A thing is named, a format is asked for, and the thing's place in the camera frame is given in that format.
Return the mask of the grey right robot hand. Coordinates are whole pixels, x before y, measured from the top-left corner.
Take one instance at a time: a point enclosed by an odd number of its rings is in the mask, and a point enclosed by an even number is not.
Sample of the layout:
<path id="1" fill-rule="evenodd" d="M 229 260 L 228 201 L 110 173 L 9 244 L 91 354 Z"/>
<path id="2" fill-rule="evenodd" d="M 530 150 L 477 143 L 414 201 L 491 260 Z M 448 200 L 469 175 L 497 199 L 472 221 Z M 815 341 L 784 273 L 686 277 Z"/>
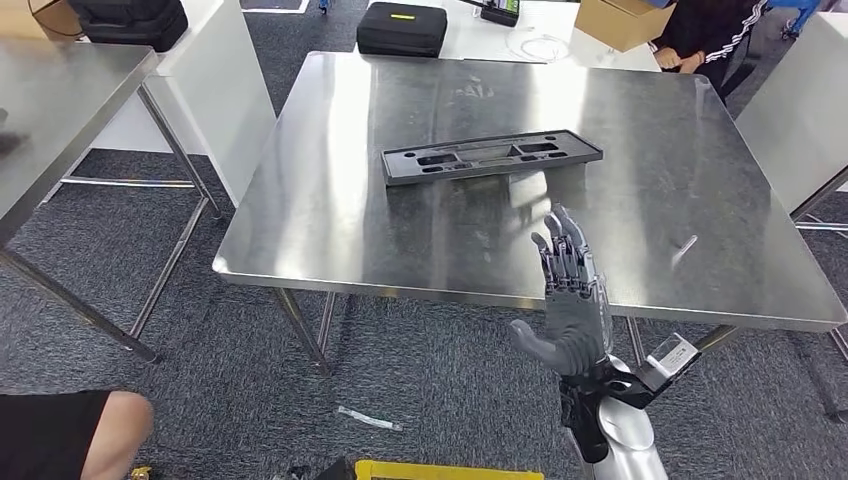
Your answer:
<path id="1" fill-rule="evenodd" d="M 611 313 L 605 278 L 582 228 L 563 205 L 553 205 L 544 224 L 549 237 L 534 232 L 531 240 L 542 265 L 546 333 L 514 320 L 511 338 L 518 350 L 554 372 L 584 375 L 607 356 Z"/>

